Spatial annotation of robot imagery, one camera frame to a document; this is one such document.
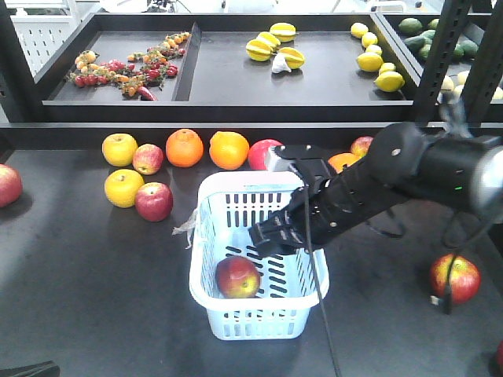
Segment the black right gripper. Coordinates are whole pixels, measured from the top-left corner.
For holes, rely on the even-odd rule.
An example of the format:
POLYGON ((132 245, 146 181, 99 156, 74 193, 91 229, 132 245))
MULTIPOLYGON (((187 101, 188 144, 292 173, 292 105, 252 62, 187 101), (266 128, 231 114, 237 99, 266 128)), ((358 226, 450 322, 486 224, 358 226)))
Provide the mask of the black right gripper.
POLYGON ((295 254, 308 243, 321 247, 377 214, 377 179, 364 168, 348 168, 308 190, 249 230, 259 256, 295 254))

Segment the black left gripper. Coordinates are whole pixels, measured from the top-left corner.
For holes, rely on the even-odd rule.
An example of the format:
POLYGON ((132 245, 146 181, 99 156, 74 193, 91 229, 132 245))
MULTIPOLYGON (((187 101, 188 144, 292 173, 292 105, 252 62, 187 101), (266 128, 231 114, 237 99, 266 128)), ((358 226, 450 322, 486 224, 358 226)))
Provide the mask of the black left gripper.
POLYGON ((59 366, 53 361, 44 361, 16 368, 2 369, 1 377, 58 377, 59 366))

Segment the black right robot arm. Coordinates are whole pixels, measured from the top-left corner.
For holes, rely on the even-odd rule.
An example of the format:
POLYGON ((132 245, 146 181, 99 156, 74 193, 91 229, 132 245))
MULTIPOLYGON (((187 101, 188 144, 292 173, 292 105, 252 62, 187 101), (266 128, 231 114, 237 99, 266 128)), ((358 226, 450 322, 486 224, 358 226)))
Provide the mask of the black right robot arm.
POLYGON ((291 171, 301 186, 289 204, 254 224, 249 234, 262 256, 318 249, 338 235, 409 199, 426 199, 494 224, 502 219, 502 142, 455 127, 426 134, 394 123, 367 154, 341 172, 323 150, 275 147, 272 171, 291 171))

